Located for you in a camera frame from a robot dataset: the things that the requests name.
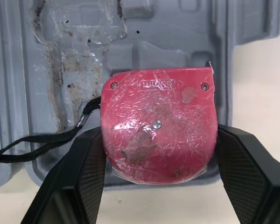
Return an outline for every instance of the dirt stain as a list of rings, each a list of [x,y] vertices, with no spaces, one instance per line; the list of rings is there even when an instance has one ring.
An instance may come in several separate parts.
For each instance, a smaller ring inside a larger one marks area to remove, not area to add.
[[[182,102],[189,104],[195,98],[196,90],[192,87],[187,87],[182,91]]]
[[[128,163],[138,165],[142,163],[156,147],[157,145],[153,142],[150,133],[140,128],[132,137],[128,146],[120,152]]]

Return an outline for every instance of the silver screw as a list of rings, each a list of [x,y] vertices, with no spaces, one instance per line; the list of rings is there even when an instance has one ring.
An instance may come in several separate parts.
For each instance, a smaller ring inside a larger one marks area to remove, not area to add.
[[[116,89],[118,87],[118,82],[117,81],[112,82],[110,87],[111,89]]]
[[[153,122],[154,129],[160,129],[162,127],[162,122],[160,120],[155,120]]]
[[[204,91],[207,91],[207,90],[209,90],[209,85],[206,84],[206,83],[202,83],[201,89],[204,90]]]

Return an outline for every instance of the black strap loop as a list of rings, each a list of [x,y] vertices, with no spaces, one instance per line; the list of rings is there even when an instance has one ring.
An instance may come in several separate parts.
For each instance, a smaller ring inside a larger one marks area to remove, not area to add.
[[[45,154],[53,148],[60,147],[68,142],[70,142],[78,133],[78,131],[86,123],[89,115],[96,109],[100,109],[101,97],[95,98],[87,103],[83,109],[82,116],[78,124],[70,131],[59,133],[59,134],[41,134],[41,135],[30,135],[20,138],[13,143],[9,144],[5,148],[0,150],[0,162],[3,163],[14,163],[14,162],[27,162],[35,160],[40,155]],[[13,146],[19,144],[20,142],[33,142],[33,143],[46,143],[39,149],[32,151],[30,153],[25,153],[22,155],[6,155],[3,154]]]

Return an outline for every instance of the plastic case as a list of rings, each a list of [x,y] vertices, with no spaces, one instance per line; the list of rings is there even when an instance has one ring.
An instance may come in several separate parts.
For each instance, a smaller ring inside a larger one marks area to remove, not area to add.
[[[234,46],[275,37],[279,29],[280,0],[0,0],[0,148],[23,135],[70,128],[117,72],[208,60],[218,122],[230,125]],[[84,131],[99,125],[96,111]],[[14,153],[35,147],[22,143]],[[31,179],[40,185],[69,148],[27,162]],[[0,164],[0,186],[21,166]],[[107,189],[135,187],[111,169],[108,163]],[[211,161],[186,184],[218,178]]]

